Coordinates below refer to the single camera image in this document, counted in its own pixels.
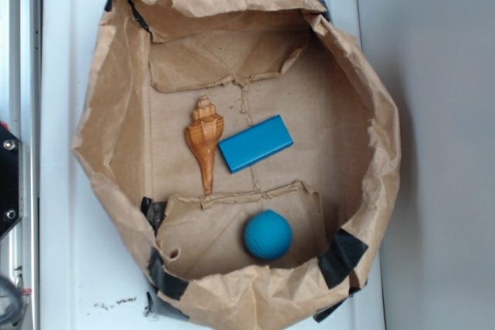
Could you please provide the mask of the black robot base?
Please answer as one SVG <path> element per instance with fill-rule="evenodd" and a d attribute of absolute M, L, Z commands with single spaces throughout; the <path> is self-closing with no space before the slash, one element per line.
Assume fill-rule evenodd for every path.
<path fill-rule="evenodd" d="M 22 219 L 22 142 L 1 121 L 1 240 Z"/>

